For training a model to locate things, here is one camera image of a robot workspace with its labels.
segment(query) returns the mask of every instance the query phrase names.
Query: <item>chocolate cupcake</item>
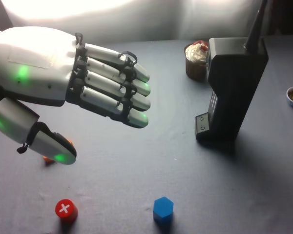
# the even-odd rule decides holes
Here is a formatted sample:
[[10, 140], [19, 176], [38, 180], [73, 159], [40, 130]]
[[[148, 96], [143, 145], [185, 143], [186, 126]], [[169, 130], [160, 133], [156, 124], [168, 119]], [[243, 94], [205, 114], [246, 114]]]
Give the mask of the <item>chocolate cupcake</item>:
[[206, 76], [208, 43], [198, 40], [185, 47], [186, 74], [190, 79], [203, 81]]

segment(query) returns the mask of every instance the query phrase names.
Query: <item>table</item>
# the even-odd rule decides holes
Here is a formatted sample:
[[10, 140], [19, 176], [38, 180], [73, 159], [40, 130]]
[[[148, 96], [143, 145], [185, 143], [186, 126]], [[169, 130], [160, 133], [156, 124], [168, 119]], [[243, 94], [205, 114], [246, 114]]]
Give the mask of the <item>table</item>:
[[[172, 234], [293, 234], [293, 37], [265, 38], [269, 62], [234, 151], [199, 144], [194, 117], [211, 88], [185, 73], [189, 41], [105, 45], [129, 50], [150, 73], [149, 125], [133, 129], [66, 103], [29, 104], [40, 121], [72, 140], [75, 164], [42, 157], [0, 133], [0, 234], [157, 234], [153, 202], [174, 202]], [[70, 228], [56, 203], [79, 209]]]

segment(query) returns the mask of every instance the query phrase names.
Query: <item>brown cupcake liner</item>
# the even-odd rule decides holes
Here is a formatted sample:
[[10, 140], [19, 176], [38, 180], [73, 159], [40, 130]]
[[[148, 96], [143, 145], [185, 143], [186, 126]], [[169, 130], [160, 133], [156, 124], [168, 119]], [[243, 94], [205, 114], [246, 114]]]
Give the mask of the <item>brown cupcake liner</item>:
[[[185, 47], [184, 53], [186, 55], [186, 49], [192, 44]], [[186, 74], [190, 79], [197, 81], [204, 81], [206, 77], [206, 63], [191, 62], [186, 57]]]

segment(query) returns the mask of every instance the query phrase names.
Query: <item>robotic hand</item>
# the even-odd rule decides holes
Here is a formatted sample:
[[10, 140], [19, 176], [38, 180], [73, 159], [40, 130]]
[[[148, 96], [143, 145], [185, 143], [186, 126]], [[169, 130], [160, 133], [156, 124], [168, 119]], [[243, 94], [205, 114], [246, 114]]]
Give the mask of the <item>robotic hand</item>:
[[29, 147], [63, 164], [76, 160], [75, 148], [18, 100], [50, 106], [67, 101], [131, 127], [147, 126], [142, 111], [150, 108], [149, 75], [136, 56], [82, 40], [82, 34], [44, 27], [0, 32], [0, 131], [23, 144], [20, 154]]

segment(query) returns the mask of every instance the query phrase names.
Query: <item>blue hexagonal prism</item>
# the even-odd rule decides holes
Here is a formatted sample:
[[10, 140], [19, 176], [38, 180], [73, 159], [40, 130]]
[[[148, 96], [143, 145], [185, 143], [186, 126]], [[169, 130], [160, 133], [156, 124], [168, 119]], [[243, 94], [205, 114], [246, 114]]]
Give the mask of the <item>blue hexagonal prism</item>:
[[160, 224], [170, 223], [172, 220], [172, 210], [174, 203], [167, 197], [155, 200], [153, 207], [153, 218]]

